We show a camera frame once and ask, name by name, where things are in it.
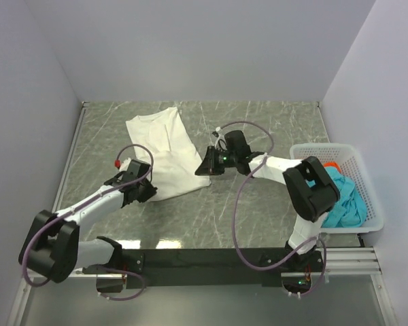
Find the white red-print t-shirt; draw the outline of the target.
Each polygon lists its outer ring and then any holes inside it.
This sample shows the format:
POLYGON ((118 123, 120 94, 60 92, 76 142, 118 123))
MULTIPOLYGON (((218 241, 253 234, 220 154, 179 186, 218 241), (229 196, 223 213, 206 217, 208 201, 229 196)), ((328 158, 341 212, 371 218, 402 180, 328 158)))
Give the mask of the white red-print t-shirt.
POLYGON ((126 122, 135 157, 149 162, 154 158, 151 184, 157 193, 150 201, 178 197, 211 185, 207 176, 196 176, 202 158, 190 140, 177 107, 169 107, 152 115, 137 115, 126 122))

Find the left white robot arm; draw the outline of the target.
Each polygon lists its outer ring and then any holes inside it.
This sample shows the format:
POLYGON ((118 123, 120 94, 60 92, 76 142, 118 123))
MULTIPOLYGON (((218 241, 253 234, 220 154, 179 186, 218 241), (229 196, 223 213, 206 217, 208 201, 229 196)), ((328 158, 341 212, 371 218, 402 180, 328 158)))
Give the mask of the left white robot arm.
POLYGON ((121 245, 103 236, 82 242, 80 232, 134 201, 142 203, 154 196, 157 188, 147 178, 151 172, 151 164, 131 160, 125 171, 89 197, 57 212, 42 210, 36 214, 18 256, 26 282, 37 286, 28 270, 55 283, 63 282, 75 269, 92 265, 108 273, 118 271, 122 266, 121 245))

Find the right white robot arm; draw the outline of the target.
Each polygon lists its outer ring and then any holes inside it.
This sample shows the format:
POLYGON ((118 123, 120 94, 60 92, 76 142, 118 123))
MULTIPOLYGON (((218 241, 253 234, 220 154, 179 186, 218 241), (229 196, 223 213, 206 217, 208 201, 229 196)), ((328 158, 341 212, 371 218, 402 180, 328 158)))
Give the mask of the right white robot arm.
POLYGON ((340 192, 330 175, 315 156, 289 160, 252 151, 244 133, 234 130, 224 135, 225 145, 210 145, 196 176, 224 174, 227 168, 253 178, 275 181, 286 186, 297 216, 285 254, 285 263, 294 271, 309 262, 307 252, 313 249, 322 222, 340 199, 340 192))

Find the orange t-shirt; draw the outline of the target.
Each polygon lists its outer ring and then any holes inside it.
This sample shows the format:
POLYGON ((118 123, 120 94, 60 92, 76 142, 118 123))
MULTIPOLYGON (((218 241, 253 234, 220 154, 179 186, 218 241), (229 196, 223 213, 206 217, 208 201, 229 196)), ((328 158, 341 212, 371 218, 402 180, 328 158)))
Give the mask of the orange t-shirt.
POLYGON ((341 172, 340 166, 336 162, 326 162, 323 164, 324 167, 333 167, 337 169, 339 172, 341 172))

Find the blue t-shirt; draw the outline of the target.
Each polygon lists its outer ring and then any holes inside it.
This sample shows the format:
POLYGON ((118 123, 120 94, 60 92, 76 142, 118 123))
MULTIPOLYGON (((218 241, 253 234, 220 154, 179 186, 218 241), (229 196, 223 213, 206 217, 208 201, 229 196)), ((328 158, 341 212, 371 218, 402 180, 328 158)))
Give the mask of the blue t-shirt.
POLYGON ((340 199, 335 203, 322 223, 322 228, 358 228, 367 218, 367 206, 359 194, 354 181, 341 174, 334 166, 325 167, 340 193, 340 199))

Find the white plastic laundry basket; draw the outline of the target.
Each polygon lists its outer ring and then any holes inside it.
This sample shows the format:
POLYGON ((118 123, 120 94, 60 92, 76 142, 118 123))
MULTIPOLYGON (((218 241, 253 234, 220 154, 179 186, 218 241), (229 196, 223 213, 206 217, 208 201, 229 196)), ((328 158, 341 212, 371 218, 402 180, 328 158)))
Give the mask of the white plastic laundry basket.
POLYGON ((384 217, 375 190, 360 154, 351 145, 340 143, 303 143, 290 148, 292 159, 302 160, 315 156, 321 163, 335 162, 341 173, 349 177, 356 186, 367 207, 367 217, 357 228, 322 228, 327 234, 363 234, 383 228, 384 217))

